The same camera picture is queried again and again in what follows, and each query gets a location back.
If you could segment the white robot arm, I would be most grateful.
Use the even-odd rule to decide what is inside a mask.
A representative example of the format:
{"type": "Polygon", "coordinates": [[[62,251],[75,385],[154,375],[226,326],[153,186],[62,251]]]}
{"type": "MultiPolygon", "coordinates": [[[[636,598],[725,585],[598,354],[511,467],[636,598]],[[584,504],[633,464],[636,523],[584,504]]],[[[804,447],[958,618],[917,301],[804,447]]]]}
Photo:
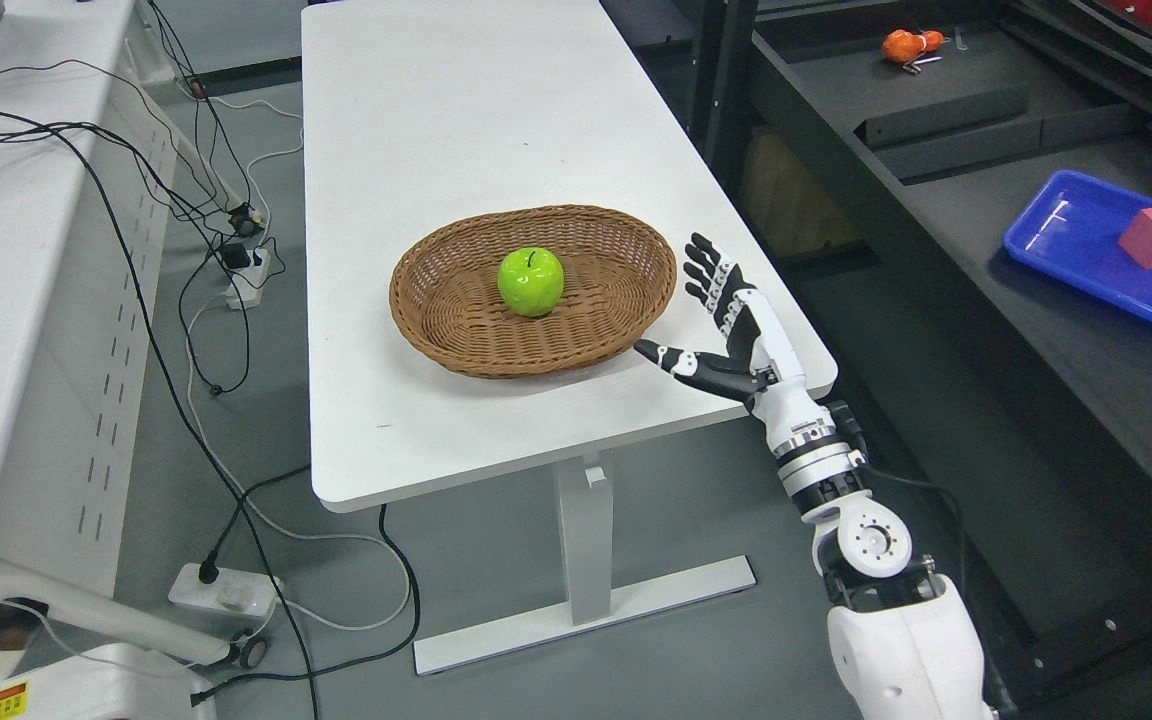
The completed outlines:
{"type": "Polygon", "coordinates": [[[765,393],[751,401],[778,475],[813,529],[831,602],[833,662],[867,719],[993,719],[986,655],[958,589],[865,483],[867,444],[846,406],[765,393]]]}

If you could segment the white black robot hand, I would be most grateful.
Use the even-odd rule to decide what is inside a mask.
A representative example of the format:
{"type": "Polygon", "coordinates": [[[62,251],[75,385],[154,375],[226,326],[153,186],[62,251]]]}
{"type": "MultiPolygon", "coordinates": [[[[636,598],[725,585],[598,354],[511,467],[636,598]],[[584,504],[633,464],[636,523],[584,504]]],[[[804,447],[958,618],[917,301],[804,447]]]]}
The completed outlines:
{"type": "Polygon", "coordinates": [[[708,354],[643,340],[634,350],[664,372],[708,395],[746,406],[767,429],[829,424],[829,414],[806,389],[806,377],[767,296],[744,278],[730,253],[699,233],[684,247],[685,291],[712,316],[726,354],[708,354]]]}

